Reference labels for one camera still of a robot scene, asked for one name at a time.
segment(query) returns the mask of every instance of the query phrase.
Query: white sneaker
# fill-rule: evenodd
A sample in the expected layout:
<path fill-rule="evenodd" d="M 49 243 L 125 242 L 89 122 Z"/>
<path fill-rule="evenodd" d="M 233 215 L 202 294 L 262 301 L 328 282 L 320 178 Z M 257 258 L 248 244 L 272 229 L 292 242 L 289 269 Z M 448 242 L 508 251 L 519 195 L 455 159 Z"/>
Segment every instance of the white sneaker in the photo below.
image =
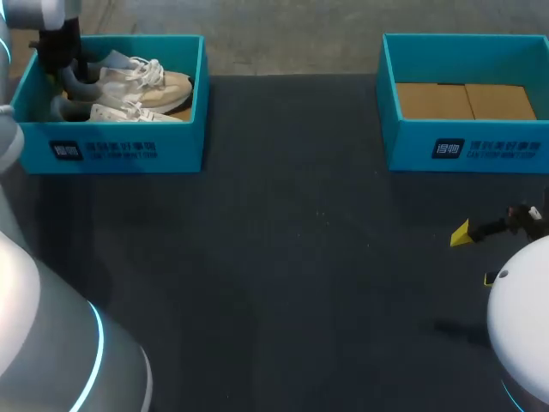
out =
<path fill-rule="evenodd" d="M 56 96 L 51 101 L 51 119 L 55 122 L 161 122 L 181 123 L 182 120 L 140 108 L 139 104 L 124 102 L 118 109 L 97 103 L 73 101 Z"/>
<path fill-rule="evenodd" d="M 128 58 L 112 51 L 106 59 L 88 67 L 95 83 L 79 82 L 70 67 L 61 70 L 60 77 L 71 98 L 114 108 L 119 104 L 112 99 L 130 101 L 141 103 L 152 112 L 167 113 L 192 95 L 192 80 L 187 75 L 165 71 L 158 60 Z"/>

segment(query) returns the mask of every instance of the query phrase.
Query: brown cardboard sheet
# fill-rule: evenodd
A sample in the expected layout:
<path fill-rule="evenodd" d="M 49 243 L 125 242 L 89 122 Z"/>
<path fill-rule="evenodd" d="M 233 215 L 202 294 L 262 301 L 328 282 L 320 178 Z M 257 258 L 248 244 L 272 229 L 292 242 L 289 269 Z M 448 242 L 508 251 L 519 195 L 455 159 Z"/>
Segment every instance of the brown cardboard sheet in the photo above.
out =
<path fill-rule="evenodd" d="M 476 119 L 536 120 L 522 86 L 466 84 L 465 89 Z"/>
<path fill-rule="evenodd" d="M 463 85 L 397 83 L 396 88 L 405 118 L 474 119 Z"/>

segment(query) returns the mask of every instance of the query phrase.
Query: dark gray mat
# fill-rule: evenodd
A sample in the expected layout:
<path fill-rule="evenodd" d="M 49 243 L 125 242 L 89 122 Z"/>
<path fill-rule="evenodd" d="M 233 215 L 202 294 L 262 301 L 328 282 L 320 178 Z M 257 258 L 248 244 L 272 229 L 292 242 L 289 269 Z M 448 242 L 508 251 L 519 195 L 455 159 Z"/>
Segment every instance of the dark gray mat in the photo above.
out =
<path fill-rule="evenodd" d="M 148 351 L 157 412 L 513 410 L 482 274 L 526 241 L 449 236 L 547 178 L 388 173 L 374 84 L 215 77 L 199 175 L 5 179 L 39 255 Z"/>

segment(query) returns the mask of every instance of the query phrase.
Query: open cardboard box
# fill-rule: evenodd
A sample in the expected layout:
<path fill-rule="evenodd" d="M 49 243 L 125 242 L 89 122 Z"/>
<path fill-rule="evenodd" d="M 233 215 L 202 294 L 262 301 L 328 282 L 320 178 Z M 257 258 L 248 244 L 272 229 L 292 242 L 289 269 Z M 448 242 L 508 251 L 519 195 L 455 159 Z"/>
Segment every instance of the open cardboard box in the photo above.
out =
<path fill-rule="evenodd" d="M 83 36 L 94 60 L 111 50 L 150 60 L 195 79 L 191 108 L 170 113 L 181 123 L 49 123 L 51 99 L 62 90 L 34 53 L 15 92 L 15 120 L 25 134 L 21 164 L 31 174 L 197 173 L 208 113 L 208 59 L 202 36 Z"/>
<path fill-rule="evenodd" d="M 545 36 L 385 34 L 377 105 L 390 170 L 549 173 Z"/>

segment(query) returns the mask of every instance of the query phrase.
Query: gray floor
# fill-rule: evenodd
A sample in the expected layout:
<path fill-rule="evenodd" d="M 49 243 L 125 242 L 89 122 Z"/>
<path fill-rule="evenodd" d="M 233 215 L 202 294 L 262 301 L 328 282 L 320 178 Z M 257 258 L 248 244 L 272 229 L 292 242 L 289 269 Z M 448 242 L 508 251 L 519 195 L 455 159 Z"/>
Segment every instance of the gray floor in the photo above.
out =
<path fill-rule="evenodd" d="M 374 73 L 385 32 L 547 33 L 546 0 L 83 0 L 85 33 L 199 33 L 214 75 Z M 15 35 L 12 73 L 29 34 Z"/>

